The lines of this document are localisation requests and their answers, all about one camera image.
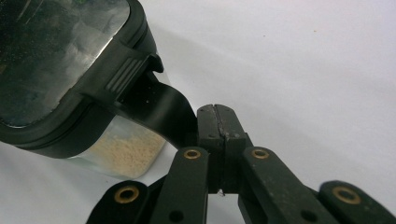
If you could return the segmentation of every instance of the white background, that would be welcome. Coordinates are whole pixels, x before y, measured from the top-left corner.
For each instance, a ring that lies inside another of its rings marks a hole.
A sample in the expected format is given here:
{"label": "white background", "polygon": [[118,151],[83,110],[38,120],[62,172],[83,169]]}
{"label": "white background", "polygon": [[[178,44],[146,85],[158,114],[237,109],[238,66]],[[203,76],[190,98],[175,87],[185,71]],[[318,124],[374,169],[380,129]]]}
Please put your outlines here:
{"label": "white background", "polygon": [[[307,186],[359,186],[396,214],[396,2],[144,1],[172,85],[235,110]],[[142,177],[169,169],[168,146]],[[0,144],[1,223],[84,223],[117,179]],[[207,223],[242,223],[209,197]]]}

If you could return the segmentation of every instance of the white surface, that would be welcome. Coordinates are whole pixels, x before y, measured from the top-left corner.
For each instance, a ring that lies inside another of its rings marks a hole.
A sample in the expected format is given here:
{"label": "white surface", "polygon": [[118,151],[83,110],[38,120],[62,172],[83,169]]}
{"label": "white surface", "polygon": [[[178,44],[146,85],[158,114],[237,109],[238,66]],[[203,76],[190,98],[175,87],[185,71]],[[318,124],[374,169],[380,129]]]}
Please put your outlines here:
{"label": "white surface", "polygon": [[[307,186],[359,186],[396,214],[396,3],[145,1],[172,85],[235,110]],[[143,177],[169,169],[168,147]],[[119,180],[0,145],[1,223],[84,223]],[[211,196],[207,223],[242,223]]]}

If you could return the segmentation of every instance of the transparent container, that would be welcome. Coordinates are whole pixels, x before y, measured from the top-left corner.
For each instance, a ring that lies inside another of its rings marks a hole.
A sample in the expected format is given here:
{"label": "transparent container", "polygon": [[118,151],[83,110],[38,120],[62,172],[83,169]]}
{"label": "transparent container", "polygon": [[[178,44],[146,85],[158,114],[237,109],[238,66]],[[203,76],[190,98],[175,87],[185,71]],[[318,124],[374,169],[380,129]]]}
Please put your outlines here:
{"label": "transparent container", "polygon": [[[165,73],[156,77],[169,85]],[[165,142],[155,132],[116,116],[96,143],[66,160],[116,178],[138,178],[149,169]]]}
{"label": "transparent container", "polygon": [[142,6],[6,0],[0,18],[0,141],[117,177],[145,173],[165,140],[119,106],[163,70]]}

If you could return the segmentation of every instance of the black container lid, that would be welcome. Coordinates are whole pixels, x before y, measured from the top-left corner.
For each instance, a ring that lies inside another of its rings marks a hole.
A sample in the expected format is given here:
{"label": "black container lid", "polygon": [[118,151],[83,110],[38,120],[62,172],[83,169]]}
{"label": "black container lid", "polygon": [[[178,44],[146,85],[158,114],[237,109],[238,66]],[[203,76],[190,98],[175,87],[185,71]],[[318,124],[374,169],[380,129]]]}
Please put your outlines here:
{"label": "black container lid", "polygon": [[135,0],[0,2],[0,141],[55,158],[85,150],[148,70],[163,70]]}
{"label": "black container lid", "polygon": [[128,20],[124,0],[6,1],[1,5],[0,120],[44,119]]}

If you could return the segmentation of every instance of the plastic container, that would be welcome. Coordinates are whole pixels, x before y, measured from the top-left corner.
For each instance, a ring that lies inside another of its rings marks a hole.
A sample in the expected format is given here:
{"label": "plastic container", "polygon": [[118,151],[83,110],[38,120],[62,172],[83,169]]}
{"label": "plastic container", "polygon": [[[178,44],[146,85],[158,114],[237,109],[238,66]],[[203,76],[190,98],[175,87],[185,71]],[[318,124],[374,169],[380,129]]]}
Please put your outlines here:
{"label": "plastic container", "polygon": [[3,1],[0,141],[139,177],[164,140],[123,100],[152,71],[163,66],[137,1]]}

